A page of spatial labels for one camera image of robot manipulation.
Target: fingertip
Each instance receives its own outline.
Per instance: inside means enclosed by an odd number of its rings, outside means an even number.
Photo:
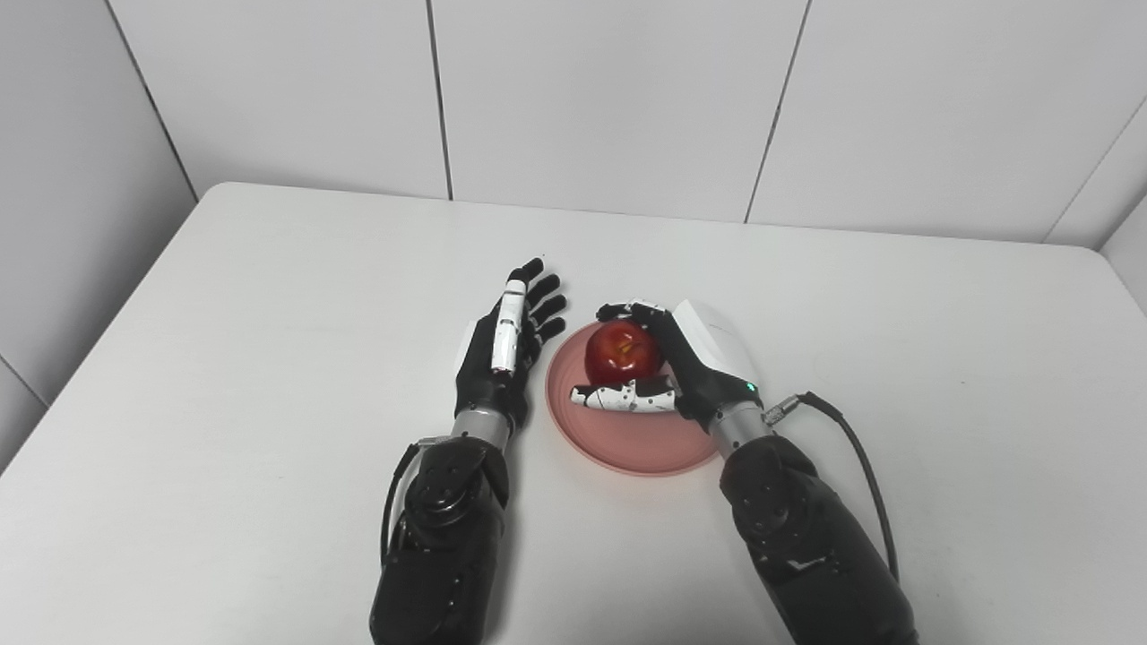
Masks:
[[[541,339],[541,342],[546,342],[564,331],[565,319],[559,316],[557,318],[547,321],[541,326],[541,328],[538,329],[538,337]]]
[[[557,287],[561,285],[561,278],[559,278],[555,273],[551,273],[541,280],[538,280],[538,282],[530,288],[530,292],[525,294],[525,302],[529,303],[531,308],[536,306],[543,298],[557,290]]]
[[[624,304],[603,304],[601,309],[598,310],[598,320],[604,322],[606,320],[612,320],[622,313],[625,313]]]
[[[545,263],[541,262],[541,258],[540,257],[536,257],[536,258],[531,259],[530,262],[525,263],[524,265],[522,265],[522,271],[525,271],[525,274],[529,275],[529,278],[526,279],[526,281],[530,281],[530,280],[533,280],[535,278],[537,278],[538,275],[541,275],[541,271],[545,267],[546,267],[546,265],[545,265]]]

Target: white wall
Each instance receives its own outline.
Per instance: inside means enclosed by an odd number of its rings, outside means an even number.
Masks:
[[[194,200],[99,0],[0,3],[0,356],[50,402]],[[37,405],[0,393],[2,465]]]
[[[1145,33],[1139,0],[814,0],[751,222],[1041,241],[1147,95]]]
[[[1103,244],[1103,255],[1147,313],[1147,199]]]
[[[1045,242],[1098,249],[1147,195],[1147,102],[1140,102],[1119,138]]]
[[[454,197],[743,222],[804,0],[436,0]]]
[[[111,0],[198,194],[445,197],[422,0]]]
[[[111,3],[201,191],[1092,247],[1147,191],[1139,0]]]

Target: prosthetic hand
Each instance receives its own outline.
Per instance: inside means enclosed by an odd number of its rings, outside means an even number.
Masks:
[[[754,567],[798,645],[914,645],[912,609],[895,573],[883,503],[859,442],[835,407],[809,393],[768,411],[733,327],[688,301],[673,312],[632,301],[600,320],[630,318],[657,341],[673,370],[674,405],[710,434],[725,458],[720,489]],[[877,502],[889,566],[817,468],[771,426],[799,403],[840,422]]]
[[[541,345],[565,328],[561,281],[535,258],[515,269],[493,310],[473,325],[454,379],[450,437],[407,450],[383,520],[382,577],[370,611],[379,645],[468,645],[482,640],[509,499],[504,452],[529,412],[525,383]],[[399,480],[421,445],[419,472],[390,533]],[[389,545],[385,544],[390,534]]]

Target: red apple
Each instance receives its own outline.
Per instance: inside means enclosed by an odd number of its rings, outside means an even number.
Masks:
[[[585,345],[585,374],[594,386],[653,376],[661,370],[661,350],[640,325],[610,320]]]

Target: black forearm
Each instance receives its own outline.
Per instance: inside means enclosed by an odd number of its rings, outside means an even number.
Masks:
[[[383,560],[370,613],[380,645],[476,645],[505,528],[509,481],[481,438],[428,448]]]
[[[912,608],[880,553],[787,440],[733,453],[721,490],[757,574],[798,645],[906,645]]]

